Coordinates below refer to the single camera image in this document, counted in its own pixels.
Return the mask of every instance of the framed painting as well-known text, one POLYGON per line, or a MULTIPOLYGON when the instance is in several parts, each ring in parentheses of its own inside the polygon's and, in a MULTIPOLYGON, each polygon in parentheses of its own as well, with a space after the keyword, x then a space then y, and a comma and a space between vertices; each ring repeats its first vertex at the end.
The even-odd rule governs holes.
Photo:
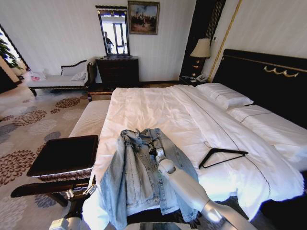
POLYGON ((160 3, 152 1, 128 1, 129 32, 139 35, 157 35, 160 3))

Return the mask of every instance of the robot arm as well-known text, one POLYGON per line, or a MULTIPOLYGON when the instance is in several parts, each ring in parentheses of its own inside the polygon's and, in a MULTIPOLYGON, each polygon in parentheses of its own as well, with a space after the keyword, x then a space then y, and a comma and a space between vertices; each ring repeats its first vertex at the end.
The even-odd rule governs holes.
POLYGON ((205 189, 185 171, 177 168, 169 159, 156 157, 159 172, 170 182, 173 189, 191 207, 201 212, 208 220, 219 222, 225 217, 229 223, 223 229, 256 230, 244 217, 226 205, 209 199, 205 189))

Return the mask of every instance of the denim jacket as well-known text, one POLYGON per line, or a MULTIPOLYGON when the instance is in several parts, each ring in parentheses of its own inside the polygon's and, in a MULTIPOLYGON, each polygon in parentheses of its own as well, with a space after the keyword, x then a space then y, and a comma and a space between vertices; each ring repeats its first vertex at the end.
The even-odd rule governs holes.
POLYGON ((190 208, 159 173, 154 156, 149 154, 149 142, 163 147, 167 159, 198 181, 190 160, 160 129, 141 133, 123 130, 101 180, 104 209, 118 230, 126 227, 127 216, 156 205, 162 215, 180 208, 186 222, 196 218, 197 210, 190 208))

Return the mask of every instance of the wooden bed frame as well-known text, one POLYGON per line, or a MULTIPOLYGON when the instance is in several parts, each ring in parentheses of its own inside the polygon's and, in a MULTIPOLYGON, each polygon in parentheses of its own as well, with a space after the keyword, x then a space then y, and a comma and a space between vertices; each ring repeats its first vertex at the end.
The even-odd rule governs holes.
MULTIPOLYGON (((307 59, 225 49, 213 82, 226 85, 255 104, 307 128, 307 59)), ((301 173, 306 189, 307 171, 301 173)), ((269 200, 260 209, 279 229, 304 228, 306 194, 307 189, 302 196, 290 200, 269 200)))
POLYGON ((213 82, 307 128, 307 59, 225 49, 213 82))

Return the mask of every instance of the mirror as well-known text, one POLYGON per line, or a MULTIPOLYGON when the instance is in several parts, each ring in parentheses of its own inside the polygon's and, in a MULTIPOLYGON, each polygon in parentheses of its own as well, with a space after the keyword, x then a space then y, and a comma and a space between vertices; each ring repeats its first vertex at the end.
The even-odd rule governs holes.
POLYGON ((128 56, 127 7, 96 6, 107 56, 128 56))

